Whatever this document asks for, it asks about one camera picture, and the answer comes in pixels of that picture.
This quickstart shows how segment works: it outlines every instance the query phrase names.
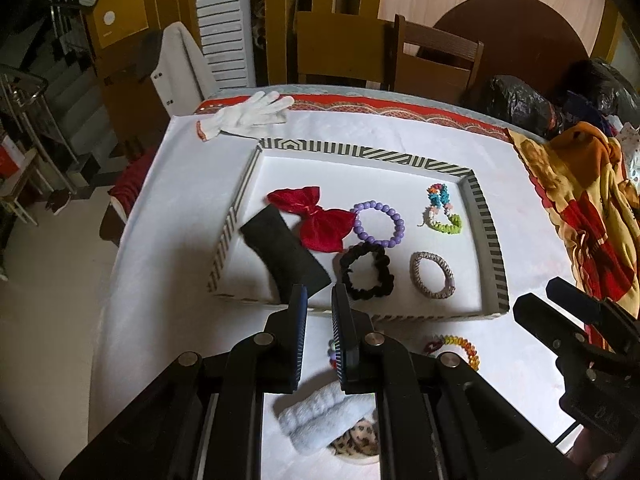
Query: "red bow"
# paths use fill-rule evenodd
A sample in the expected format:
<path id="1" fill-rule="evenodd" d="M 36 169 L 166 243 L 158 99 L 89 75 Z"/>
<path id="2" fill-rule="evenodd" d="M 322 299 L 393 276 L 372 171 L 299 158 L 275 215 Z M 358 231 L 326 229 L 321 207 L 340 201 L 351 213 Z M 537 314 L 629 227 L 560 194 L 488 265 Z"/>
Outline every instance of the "red bow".
<path id="1" fill-rule="evenodd" d="M 356 214 L 349 211 L 322 209 L 318 205 L 318 186 L 277 189 L 267 195 L 267 200 L 281 211 L 302 216 L 300 241 L 307 249 L 322 253 L 340 252 L 342 239 L 349 234 L 356 219 Z"/>

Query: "white glove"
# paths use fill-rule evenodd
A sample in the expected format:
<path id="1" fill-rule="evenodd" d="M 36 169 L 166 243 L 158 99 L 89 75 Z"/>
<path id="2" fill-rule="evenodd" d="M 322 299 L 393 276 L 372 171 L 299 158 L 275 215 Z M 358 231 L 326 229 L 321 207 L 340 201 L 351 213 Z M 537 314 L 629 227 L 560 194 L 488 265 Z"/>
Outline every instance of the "white glove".
<path id="1" fill-rule="evenodd" d="M 280 97 L 277 92 L 256 92 L 246 101 L 217 111 L 213 117 L 196 123 L 202 140 L 210 140 L 220 132 L 259 139 L 267 133 L 267 124 L 287 122 L 286 110 L 294 103 L 293 97 Z"/>

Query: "purple beaded bracelet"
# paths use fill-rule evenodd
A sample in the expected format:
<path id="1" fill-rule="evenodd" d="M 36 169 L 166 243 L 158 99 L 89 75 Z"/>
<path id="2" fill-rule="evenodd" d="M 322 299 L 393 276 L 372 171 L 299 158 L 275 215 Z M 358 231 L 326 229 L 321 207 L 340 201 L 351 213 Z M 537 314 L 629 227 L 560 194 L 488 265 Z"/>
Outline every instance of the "purple beaded bracelet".
<path id="1" fill-rule="evenodd" d="M 396 224 L 396 231 L 394 235 L 389 240 L 376 240 L 373 236 L 369 236 L 369 234 L 363 229 L 362 222 L 359 218 L 359 213 L 363 209 L 375 209 L 376 211 L 382 211 L 386 213 L 388 216 Z M 356 219 L 353 223 L 353 232 L 358 235 L 360 240 L 364 240 L 369 242 L 370 244 L 379 244 L 383 247 L 395 247 L 398 245 L 402 238 L 404 238 L 404 220 L 402 220 L 401 216 L 396 213 L 395 209 L 390 208 L 388 205 L 383 204 L 382 202 L 376 202 L 375 200 L 371 200 L 370 202 L 362 202 L 360 204 L 354 204 L 353 209 L 351 209 L 352 213 L 356 213 Z"/>

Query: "bolt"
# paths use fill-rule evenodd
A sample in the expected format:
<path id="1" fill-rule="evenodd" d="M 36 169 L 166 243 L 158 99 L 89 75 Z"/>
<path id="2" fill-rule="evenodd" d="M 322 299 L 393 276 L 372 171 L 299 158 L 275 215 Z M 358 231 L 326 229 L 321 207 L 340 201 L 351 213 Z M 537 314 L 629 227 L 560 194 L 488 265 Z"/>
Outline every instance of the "bolt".
<path id="1" fill-rule="evenodd" d="M 198 354 L 196 352 L 183 352 L 178 357 L 178 364 L 180 366 L 193 366 L 198 362 Z"/>
<path id="2" fill-rule="evenodd" d="M 369 332 L 364 336 L 364 341 L 371 346 L 380 346 L 385 342 L 385 337 L 379 332 Z"/>
<path id="3" fill-rule="evenodd" d="M 270 345 L 273 341 L 273 336 L 269 332 L 260 332 L 254 336 L 254 343 L 260 346 Z"/>
<path id="4" fill-rule="evenodd" d="M 440 354 L 439 359 L 447 368 L 455 368 L 461 362 L 460 356 L 453 352 L 444 352 L 443 354 Z"/>

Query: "beige braided bracelet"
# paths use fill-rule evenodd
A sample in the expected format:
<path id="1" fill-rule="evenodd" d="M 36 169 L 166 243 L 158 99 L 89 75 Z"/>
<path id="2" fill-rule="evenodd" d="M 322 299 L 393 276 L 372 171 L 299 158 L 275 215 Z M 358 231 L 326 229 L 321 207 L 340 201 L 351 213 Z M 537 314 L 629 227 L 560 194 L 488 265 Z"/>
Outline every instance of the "beige braided bracelet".
<path id="1" fill-rule="evenodd" d="M 420 279 L 420 261 L 421 260 L 431 260 L 436 262 L 438 266 L 444 272 L 445 282 L 444 288 L 440 292 L 431 292 L 424 283 Z M 420 253 L 414 253 L 411 255 L 411 261 L 409 265 L 409 274 L 411 275 L 411 281 L 414 282 L 414 285 L 421 293 L 423 293 L 427 298 L 432 298 L 434 300 L 444 300 L 448 298 L 456 291 L 456 282 L 453 279 L 453 272 L 449 264 L 444 261 L 442 256 L 438 256 L 434 253 L 427 253 L 422 251 Z"/>

